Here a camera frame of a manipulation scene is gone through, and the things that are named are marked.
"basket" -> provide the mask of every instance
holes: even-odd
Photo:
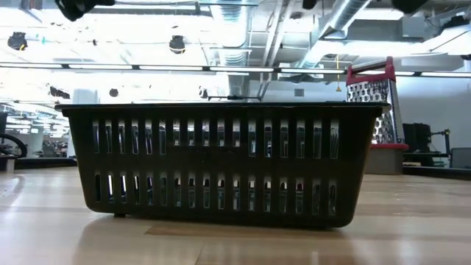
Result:
[[[353,219],[384,103],[58,105],[86,205],[247,225]]]

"pipe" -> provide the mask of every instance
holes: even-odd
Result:
[[[220,30],[230,32],[221,39],[223,48],[241,48],[245,47],[248,33],[248,8],[243,6],[219,5],[211,7],[214,19]],[[220,63],[224,66],[246,66],[247,52],[238,50],[221,50],[219,51]],[[244,86],[247,85],[244,76],[230,75],[227,77],[229,82],[229,96],[246,96],[243,95]]]
[[[300,68],[314,68],[325,55],[322,49],[316,47],[316,42],[320,38],[325,38],[329,35],[346,31],[348,26],[355,20],[355,15],[364,9],[371,0],[337,0],[333,5],[332,12],[329,14],[329,20],[323,25],[317,23],[316,29],[313,32],[313,43],[311,50],[306,53],[306,56],[297,64]]]

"wooden table surface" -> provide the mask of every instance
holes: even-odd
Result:
[[[0,264],[471,264],[471,182],[366,175],[335,231],[114,219],[77,168],[0,174]]]

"light fixture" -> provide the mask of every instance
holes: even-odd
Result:
[[[343,74],[345,70],[315,68],[282,68],[281,72],[292,74]]]
[[[29,129],[31,126],[23,124],[7,124],[7,129]]]
[[[201,66],[139,66],[140,70],[156,71],[203,71]]]
[[[273,68],[265,67],[223,67],[223,66],[213,66],[209,68],[211,71],[240,71],[240,72],[263,72],[271,73],[274,71]]]
[[[463,77],[471,78],[471,73],[464,72],[422,72],[423,77]]]
[[[71,64],[68,65],[72,69],[110,69],[110,70],[131,70],[131,65],[99,65],[99,64]]]
[[[360,75],[362,74],[367,74],[367,75],[370,75],[370,74],[384,74],[384,71],[379,71],[379,70],[369,70],[369,71],[362,71],[360,73],[358,73]],[[410,77],[411,75],[414,74],[413,71],[395,71],[394,73],[397,77]]]
[[[56,63],[0,63],[0,67],[12,68],[62,68]]]

